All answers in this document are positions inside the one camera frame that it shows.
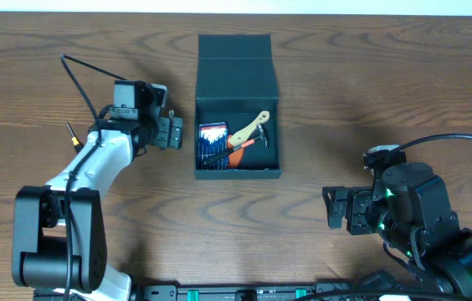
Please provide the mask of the blue precision screwdriver set case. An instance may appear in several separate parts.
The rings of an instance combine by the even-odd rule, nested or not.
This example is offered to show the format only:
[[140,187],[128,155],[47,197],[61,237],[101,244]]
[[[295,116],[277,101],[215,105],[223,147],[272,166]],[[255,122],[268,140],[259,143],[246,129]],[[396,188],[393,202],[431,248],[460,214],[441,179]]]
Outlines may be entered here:
[[228,158],[205,165],[204,161],[228,149],[228,126],[225,122],[200,124],[198,128],[197,167],[199,170],[227,170]]

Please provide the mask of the orange scraper wooden handle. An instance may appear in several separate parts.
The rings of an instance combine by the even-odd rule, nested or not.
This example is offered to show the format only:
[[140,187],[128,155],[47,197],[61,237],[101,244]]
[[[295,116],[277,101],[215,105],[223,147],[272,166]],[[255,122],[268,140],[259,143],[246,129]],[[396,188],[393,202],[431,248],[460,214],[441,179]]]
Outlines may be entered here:
[[[228,148],[232,149],[235,146],[242,145],[245,141],[253,139],[258,135],[256,127],[262,125],[269,120],[270,112],[268,110],[261,111],[258,116],[246,125],[243,129],[238,130],[235,134],[228,137]],[[228,156],[228,169],[237,169],[244,158],[244,148],[235,151]]]

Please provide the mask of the black yellow screwdriver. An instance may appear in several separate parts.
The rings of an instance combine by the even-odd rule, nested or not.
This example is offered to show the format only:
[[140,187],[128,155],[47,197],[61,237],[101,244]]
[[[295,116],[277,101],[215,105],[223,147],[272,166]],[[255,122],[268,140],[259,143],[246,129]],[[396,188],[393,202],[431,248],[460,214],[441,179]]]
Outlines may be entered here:
[[84,144],[81,142],[81,140],[75,134],[74,130],[72,129],[72,127],[70,125],[70,123],[66,122],[65,124],[67,126],[67,129],[68,129],[70,135],[71,135],[71,140],[72,140],[72,143],[73,143],[73,146],[74,146],[74,150],[77,154],[79,154],[81,152],[81,150],[83,149]]

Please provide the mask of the small claw hammer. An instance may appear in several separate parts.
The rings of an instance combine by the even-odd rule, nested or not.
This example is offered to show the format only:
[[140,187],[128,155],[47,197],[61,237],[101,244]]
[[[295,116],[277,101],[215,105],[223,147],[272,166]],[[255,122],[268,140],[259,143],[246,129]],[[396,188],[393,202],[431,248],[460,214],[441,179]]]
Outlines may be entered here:
[[258,131],[258,135],[255,136],[253,139],[249,139],[245,141],[242,145],[235,146],[232,149],[227,149],[216,155],[209,156],[208,158],[203,160],[203,164],[205,166],[210,166],[214,162],[222,160],[225,157],[233,154],[235,151],[239,151],[261,140],[264,142],[264,148],[267,150],[269,148],[269,134],[267,133],[267,131],[264,129],[262,125],[258,125],[256,127],[256,130]]

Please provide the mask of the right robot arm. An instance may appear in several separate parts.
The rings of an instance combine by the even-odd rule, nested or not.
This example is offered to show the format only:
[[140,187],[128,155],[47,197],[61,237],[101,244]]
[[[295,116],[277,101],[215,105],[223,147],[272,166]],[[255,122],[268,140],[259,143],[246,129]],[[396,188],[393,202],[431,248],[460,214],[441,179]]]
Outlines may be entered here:
[[405,268],[430,292],[472,298],[472,230],[459,225],[444,180],[422,162],[375,170],[371,186],[325,186],[328,225],[378,234],[408,258]]

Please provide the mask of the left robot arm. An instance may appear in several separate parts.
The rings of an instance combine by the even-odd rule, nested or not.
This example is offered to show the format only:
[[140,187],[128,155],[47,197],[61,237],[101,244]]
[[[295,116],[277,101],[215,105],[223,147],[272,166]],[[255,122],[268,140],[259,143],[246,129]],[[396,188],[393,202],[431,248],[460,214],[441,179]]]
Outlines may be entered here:
[[179,149],[182,119],[157,110],[113,109],[90,128],[83,149],[43,186],[14,200],[12,278],[19,287],[71,300],[139,300],[131,277],[107,262],[101,201],[149,145]]

